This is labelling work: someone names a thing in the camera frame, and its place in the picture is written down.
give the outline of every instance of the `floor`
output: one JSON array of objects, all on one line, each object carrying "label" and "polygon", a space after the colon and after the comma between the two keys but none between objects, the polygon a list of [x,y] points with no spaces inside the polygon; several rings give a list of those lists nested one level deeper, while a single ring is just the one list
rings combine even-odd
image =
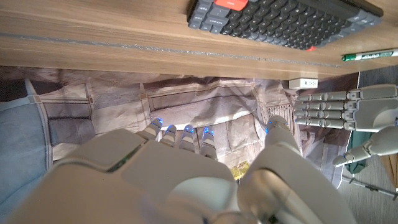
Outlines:
[{"label": "floor", "polygon": [[[359,86],[383,83],[398,84],[398,66],[361,72],[360,74]],[[381,164],[380,157],[374,156],[368,159],[367,165],[364,170],[355,175],[358,181],[390,192],[396,191]],[[351,177],[347,170],[343,172],[343,175]],[[342,182],[338,191],[347,199],[358,223],[398,223],[398,200],[393,201],[390,196],[371,192],[369,189],[350,185],[347,182]]]}]

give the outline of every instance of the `black keyboard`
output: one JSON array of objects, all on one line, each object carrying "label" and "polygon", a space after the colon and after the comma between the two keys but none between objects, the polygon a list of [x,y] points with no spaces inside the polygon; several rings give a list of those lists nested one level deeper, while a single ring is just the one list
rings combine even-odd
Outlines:
[{"label": "black keyboard", "polygon": [[344,0],[194,0],[188,26],[300,50],[314,50],[376,26],[383,11]]}]

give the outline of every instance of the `robotic thumb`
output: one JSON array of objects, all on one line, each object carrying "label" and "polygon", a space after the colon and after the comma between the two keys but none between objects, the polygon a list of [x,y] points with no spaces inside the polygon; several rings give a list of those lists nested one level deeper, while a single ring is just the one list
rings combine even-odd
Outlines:
[{"label": "robotic thumb", "polygon": [[348,163],[358,162],[371,157],[370,153],[365,150],[364,145],[354,147],[350,150],[350,152],[346,152],[342,156],[336,157],[333,160],[333,165],[335,167],[339,167]]}]

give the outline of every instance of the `robotic arm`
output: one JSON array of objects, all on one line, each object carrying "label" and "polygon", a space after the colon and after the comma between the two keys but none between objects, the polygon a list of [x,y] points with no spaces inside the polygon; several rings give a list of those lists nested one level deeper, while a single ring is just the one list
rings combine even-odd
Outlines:
[{"label": "robotic arm", "polygon": [[374,154],[398,153],[396,85],[374,85],[349,92],[299,96],[298,100],[301,103],[295,105],[294,111],[298,124],[376,133],[362,146],[338,156],[333,165],[342,166]]},{"label": "robotic arm", "polygon": [[111,131],[56,163],[8,223],[312,224],[356,223],[347,203],[302,158],[286,120],[272,117],[266,148],[238,186],[216,159],[206,127],[199,154],[187,125],[160,142],[155,119],[134,134]]}]

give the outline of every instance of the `wooden desk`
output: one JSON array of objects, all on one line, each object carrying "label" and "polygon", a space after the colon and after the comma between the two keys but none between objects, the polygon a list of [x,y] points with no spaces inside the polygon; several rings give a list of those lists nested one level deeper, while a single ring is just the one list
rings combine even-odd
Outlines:
[{"label": "wooden desk", "polygon": [[189,0],[2,0],[0,65],[284,80],[397,65],[341,61],[398,47],[398,1],[368,1],[382,24],[306,52],[189,29]]}]

